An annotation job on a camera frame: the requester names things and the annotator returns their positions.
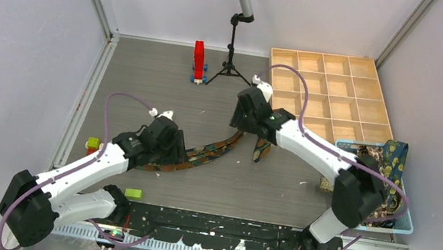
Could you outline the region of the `blue orange green tie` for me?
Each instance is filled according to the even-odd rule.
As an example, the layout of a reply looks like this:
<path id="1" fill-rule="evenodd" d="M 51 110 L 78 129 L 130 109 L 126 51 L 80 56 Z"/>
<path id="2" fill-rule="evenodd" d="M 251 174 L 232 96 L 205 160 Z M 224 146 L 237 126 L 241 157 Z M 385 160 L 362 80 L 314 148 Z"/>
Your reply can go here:
<path id="1" fill-rule="evenodd" d="M 243 131 L 236 131 L 231 137 L 222 141 L 187 149 L 188 160 L 179 164 L 166 164 L 159 160 L 151 160 L 148 164 L 137 166 L 136 169 L 149 172 L 174 172 L 203 166 L 229 153 L 244 138 L 245 134 Z"/>

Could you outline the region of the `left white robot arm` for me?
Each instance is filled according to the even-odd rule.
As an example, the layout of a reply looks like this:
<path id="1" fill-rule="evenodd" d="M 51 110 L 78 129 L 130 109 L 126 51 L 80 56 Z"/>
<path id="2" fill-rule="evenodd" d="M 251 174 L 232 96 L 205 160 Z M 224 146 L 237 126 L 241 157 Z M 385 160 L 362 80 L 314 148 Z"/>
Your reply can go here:
<path id="1" fill-rule="evenodd" d="M 20 247 L 31 247 L 53 229 L 78 221 L 103 218 L 119 225 L 130 207 L 121 189 L 108 185 L 88 194 L 82 191 L 151 160 L 187 162 L 184 142 L 184 132 L 161 114 L 141 132 L 122 132 L 101 150 L 67 166 L 38 175 L 20 171 L 2 198 L 0 227 L 8 227 Z"/>

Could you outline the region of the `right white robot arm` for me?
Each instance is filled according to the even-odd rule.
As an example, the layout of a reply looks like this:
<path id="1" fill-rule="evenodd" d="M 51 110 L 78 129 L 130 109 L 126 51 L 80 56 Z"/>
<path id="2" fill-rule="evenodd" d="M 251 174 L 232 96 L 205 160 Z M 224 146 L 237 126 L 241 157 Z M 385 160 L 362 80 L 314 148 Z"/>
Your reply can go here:
<path id="1" fill-rule="evenodd" d="M 385 202 L 383 177 L 373 158 L 341 150 L 306 129 L 285 109 L 273 110 L 257 86 L 242 90 L 237 97 L 233 127 L 297 155 L 332 184 L 332 203 L 304 229 L 303 250 L 327 250 L 331 239 L 359 226 Z"/>

